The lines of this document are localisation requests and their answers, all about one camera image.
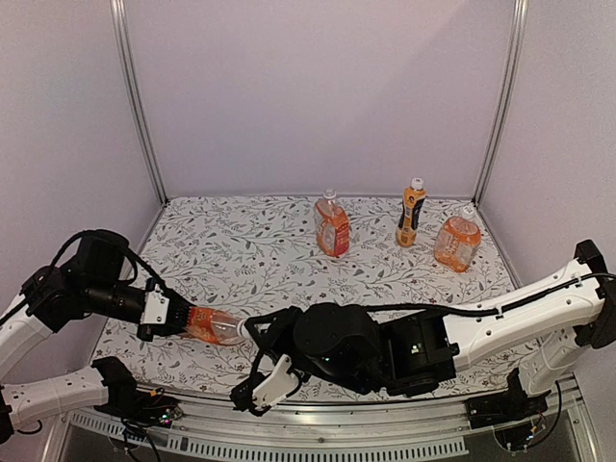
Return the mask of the large orange-label plastic bottle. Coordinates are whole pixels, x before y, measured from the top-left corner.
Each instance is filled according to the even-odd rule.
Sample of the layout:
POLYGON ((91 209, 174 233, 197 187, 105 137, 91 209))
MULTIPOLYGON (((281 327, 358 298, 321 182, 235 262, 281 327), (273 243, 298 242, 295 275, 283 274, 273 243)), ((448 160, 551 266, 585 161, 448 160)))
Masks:
POLYGON ((325 189, 315 203, 315 224, 317 243, 325 255, 339 258, 347 253, 349 220, 334 189, 325 189))

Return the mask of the slim orange drink bottle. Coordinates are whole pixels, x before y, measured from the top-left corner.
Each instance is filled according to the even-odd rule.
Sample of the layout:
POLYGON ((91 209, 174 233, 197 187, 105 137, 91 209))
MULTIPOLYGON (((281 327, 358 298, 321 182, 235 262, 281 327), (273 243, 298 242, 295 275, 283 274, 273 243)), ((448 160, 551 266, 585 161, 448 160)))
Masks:
POLYGON ((402 209, 396 229, 396 243, 400 247, 410 247, 414 244, 425 198, 424 180, 420 177, 412 178, 410 185, 403 192, 402 209))

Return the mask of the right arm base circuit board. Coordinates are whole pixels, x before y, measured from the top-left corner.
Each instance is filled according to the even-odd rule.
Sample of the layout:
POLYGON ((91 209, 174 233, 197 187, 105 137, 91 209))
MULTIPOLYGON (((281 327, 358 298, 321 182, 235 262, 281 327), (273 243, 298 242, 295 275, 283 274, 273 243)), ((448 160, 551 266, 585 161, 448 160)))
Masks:
POLYGON ((522 423, 493 431, 496 443, 509 453, 526 451, 540 431, 547 428, 546 417, 539 413, 522 423))

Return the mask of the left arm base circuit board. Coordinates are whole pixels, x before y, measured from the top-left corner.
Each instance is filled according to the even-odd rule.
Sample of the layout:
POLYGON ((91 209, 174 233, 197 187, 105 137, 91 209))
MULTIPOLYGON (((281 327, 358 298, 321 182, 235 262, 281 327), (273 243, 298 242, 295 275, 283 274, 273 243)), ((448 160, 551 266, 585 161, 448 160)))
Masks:
POLYGON ((164 387, 140 392, 137 401, 137 421, 149 426, 170 427, 184 416, 179 400, 167 395, 164 387))

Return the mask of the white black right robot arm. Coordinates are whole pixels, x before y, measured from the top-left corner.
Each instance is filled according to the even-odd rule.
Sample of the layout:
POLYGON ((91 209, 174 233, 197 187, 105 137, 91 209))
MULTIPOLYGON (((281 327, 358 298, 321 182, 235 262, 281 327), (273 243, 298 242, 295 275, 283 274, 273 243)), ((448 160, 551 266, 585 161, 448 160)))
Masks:
POLYGON ((398 319, 380 322, 373 306, 321 302, 247 319, 244 333, 273 369, 252 368, 231 391, 234 406, 262 416, 311 377, 360 395, 411 398, 536 339, 540 348, 509 372, 504 390, 467 400, 466 412, 474 428, 538 415, 583 352, 614 342, 615 277, 586 240, 565 267, 514 292, 459 306, 402 303, 397 311, 398 319))

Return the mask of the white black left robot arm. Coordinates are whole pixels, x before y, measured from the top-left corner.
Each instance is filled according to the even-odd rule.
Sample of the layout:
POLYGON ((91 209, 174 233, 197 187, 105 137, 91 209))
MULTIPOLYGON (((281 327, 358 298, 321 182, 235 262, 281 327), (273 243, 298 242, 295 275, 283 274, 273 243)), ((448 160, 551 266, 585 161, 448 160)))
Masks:
MULTIPOLYGON (((171 289, 114 231, 85 230, 60 248, 76 253, 55 256, 21 286, 1 315, 1 373, 7 374, 35 346, 71 321, 90 314, 125 321, 150 342, 184 331, 191 303, 171 289)), ((93 407, 145 427, 168 427, 177 399, 139 390, 116 357, 95 360, 73 373, 37 383, 1 388, 1 439, 8 441, 30 424, 72 409, 93 407)))

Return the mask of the floral patterned table mat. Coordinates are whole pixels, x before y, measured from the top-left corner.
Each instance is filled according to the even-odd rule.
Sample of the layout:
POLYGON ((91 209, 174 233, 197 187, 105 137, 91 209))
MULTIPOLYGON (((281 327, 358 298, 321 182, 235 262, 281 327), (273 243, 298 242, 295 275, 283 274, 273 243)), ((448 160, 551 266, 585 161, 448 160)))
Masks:
MULTIPOLYGON (((198 306, 240 318, 320 302, 380 305, 429 302, 454 305, 513 291, 505 265, 475 213, 482 242, 471 268, 456 273, 438 264, 432 247, 441 225, 460 214, 466 200, 428 199, 416 242, 395 242, 401 199, 341 199, 350 221, 343 258, 321 252, 316 242, 315 198, 253 196, 171 200, 149 235, 141 257, 198 306)), ((132 324, 108 320, 92 360, 115 356, 141 383, 198 396, 227 398, 248 373, 251 342, 217 347, 170 337, 151 343, 132 324)), ((539 347, 511 347, 444 382, 421 398, 444 398, 503 388, 506 376, 539 347)))

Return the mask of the aluminium front rail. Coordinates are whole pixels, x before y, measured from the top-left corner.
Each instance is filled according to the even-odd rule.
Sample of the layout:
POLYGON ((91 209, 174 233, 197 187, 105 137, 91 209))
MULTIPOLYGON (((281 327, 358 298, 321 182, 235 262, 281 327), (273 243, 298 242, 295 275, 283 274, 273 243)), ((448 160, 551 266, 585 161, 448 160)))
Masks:
MULTIPOLYGON (((596 431, 575 378, 560 379, 558 389, 548 397, 543 415, 547 428, 540 431, 526 451, 509 453, 495 441, 493 431, 521 424, 512 423, 474 428, 466 397, 393 400, 329 401, 279 404, 261 418, 236 411, 221 397, 187 395, 172 391, 184 416, 170 427, 230 435, 233 430, 252 436, 273 436, 304 440, 324 436, 335 443, 361 439, 377 443, 419 443, 461 436, 470 454, 443 461, 604 461, 596 431)), ((119 442, 78 428, 65 414, 50 426, 44 461, 191 461, 203 460, 155 448, 147 449, 127 440, 119 442)))

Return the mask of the left aluminium frame post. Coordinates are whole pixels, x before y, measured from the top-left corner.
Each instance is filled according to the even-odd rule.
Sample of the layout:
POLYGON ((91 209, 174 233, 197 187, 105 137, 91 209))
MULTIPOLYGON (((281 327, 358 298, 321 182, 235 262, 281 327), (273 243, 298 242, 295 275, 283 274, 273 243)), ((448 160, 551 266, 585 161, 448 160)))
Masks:
POLYGON ((168 204, 169 198, 142 103, 137 69, 131 47, 126 2, 122 0, 111 0, 110 9, 120 68, 134 120, 136 134, 141 147, 141 154, 155 196, 158 202, 162 206, 165 206, 168 204))

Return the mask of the aluminium frame post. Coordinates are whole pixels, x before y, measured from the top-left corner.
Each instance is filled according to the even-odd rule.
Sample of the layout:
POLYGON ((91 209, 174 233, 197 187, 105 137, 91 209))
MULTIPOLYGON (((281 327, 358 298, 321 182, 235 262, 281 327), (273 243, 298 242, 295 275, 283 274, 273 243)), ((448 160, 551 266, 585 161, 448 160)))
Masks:
POLYGON ((524 46, 528 1, 516 0, 513 2, 513 6, 511 30, 505 55, 499 97, 473 195, 473 203, 476 208, 481 206, 486 197, 492 172, 497 161, 524 46))
POLYGON ((165 206, 168 204, 169 198, 142 103, 137 69, 131 47, 126 2, 122 0, 111 0, 110 9, 120 68, 134 120, 136 134, 141 147, 141 154, 155 196, 158 202, 162 206, 165 206))

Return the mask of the right aluminium frame post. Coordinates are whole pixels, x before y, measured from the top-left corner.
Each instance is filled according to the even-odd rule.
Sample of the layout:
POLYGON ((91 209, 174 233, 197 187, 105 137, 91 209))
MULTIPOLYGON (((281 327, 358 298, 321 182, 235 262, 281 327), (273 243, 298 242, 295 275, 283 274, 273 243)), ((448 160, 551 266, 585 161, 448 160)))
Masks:
POLYGON ((473 203, 476 208, 481 206, 486 197, 492 172, 497 161, 524 46, 528 1, 516 0, 513 2, 513 6, 511 30, 505 55, 499 97, 473 195, 473 203))

